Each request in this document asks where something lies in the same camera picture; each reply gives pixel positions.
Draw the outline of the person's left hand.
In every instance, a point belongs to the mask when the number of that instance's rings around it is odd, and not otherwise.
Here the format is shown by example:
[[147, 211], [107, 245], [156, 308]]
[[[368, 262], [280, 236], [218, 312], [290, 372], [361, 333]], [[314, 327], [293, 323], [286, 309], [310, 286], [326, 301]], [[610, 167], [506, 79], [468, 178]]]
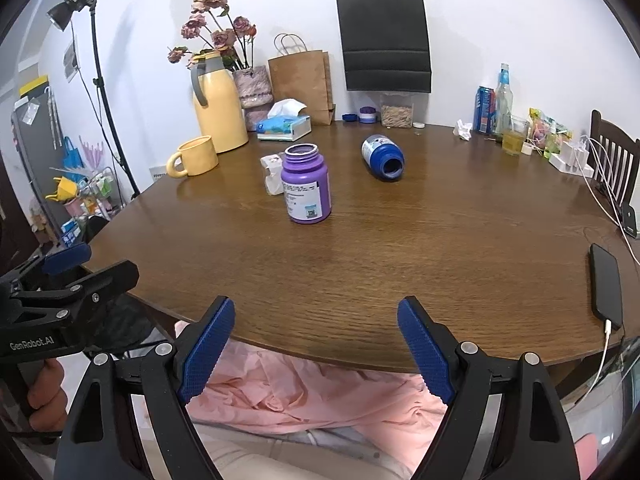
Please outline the person's left hand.
[[67, 396], [62, 388], [64, 370], [57, 359], [47, 359], [29, 388], [28, 403], [34, 412], [29, 425], [39, 432], [60, 431], [66, 418]]

